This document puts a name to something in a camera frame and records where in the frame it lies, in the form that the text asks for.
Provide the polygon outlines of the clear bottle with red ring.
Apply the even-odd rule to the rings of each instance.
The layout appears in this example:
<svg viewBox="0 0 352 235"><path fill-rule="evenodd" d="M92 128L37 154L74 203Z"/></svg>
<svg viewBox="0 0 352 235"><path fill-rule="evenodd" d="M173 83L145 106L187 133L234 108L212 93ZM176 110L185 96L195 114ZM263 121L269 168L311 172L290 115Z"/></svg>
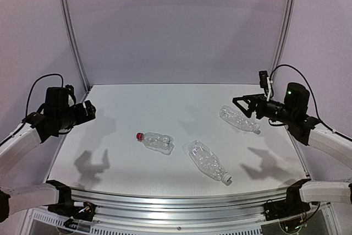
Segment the clear bottle with red ring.
<svg viewBox="0 0 352 235"><path fill-rule="evenodd" d="M174 139L169 135L148 132L142 135L141 142L152 151L170 155L174 148Z"/></svg>

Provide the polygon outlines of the red bottle cap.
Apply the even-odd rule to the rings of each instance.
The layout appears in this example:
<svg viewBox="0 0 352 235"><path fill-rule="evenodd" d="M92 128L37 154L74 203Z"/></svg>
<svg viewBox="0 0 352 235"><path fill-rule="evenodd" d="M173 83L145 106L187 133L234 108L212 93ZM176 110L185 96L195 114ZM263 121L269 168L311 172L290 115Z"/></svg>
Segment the red bottle cap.
<svg viewBox="0 0 352 235"><path fill-rule="evenodd" d="M137 140L142 141L144 139L144 134L143 133L137 133L136 138L137 138Z"/></svg>

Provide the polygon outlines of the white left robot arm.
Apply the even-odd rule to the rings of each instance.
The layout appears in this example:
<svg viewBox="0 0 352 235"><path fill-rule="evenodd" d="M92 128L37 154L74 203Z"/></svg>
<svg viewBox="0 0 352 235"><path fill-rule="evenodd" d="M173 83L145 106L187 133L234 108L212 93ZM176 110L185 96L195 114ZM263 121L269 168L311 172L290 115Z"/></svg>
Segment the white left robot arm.
<svg viewBox="0 0 352 235"><path fill-rule="evenodd" d="M50 137L68 133L77 125L96 118L90 101L78 103L71 85L50 87L44 103L28 114L1 142L1 178L31 150ZM1 187L1 221L19 211L46 206L50 212L74 219L92 221L95 205L72 199L71 189L55 180L20 188Z"/></svg>

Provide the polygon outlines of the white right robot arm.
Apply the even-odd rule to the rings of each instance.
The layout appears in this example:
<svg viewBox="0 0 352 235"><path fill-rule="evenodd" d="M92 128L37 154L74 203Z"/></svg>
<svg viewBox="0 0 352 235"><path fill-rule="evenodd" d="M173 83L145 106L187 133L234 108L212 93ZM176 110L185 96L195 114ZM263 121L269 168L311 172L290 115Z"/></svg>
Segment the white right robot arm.
<svg viewBox="0 0 352 235"><path fill-rule="evenodd" d="M307 115L310 93L301 84L289 83L282 103L265 94L245 95L232 99L248 118L266 117L288 127L290 135L305 146L313 147L351 167L351 141L327 129L322 121ZM310 203L351 204L351 183L321 182L302 179L286 189L284 200L264 204L266 219L297 215L310 210Z"/></svg>

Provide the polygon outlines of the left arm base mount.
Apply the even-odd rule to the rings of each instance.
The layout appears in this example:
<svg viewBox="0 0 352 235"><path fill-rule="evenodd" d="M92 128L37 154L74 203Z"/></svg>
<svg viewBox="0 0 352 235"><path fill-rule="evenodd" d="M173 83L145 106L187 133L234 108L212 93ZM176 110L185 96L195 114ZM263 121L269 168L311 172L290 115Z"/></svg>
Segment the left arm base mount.
<svg viewBox="0 0 352 235"><path fill-rule="evenodd" d="M88 201L76 201L72 199L71 189L55 180L46 182L58 191L58 202L47 207L49 212L66 217L63 226L77 229L80 221L92 222L97 206Z"/></svg>

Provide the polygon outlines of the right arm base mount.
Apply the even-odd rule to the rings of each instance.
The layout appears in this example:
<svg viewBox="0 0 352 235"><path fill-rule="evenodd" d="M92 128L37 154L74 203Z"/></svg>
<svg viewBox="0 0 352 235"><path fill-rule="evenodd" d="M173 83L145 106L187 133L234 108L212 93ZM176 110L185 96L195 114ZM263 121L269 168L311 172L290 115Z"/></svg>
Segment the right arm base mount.
<svg viewBox="0 0 352 235"><path fill-rule="evenodd" d="M277 220L285 234L299 234L308 220L317 214L320 202L303 202L299 190L311 179L302 179L286 189L282 200L268 199L263 205L266 221Z"/></svg>

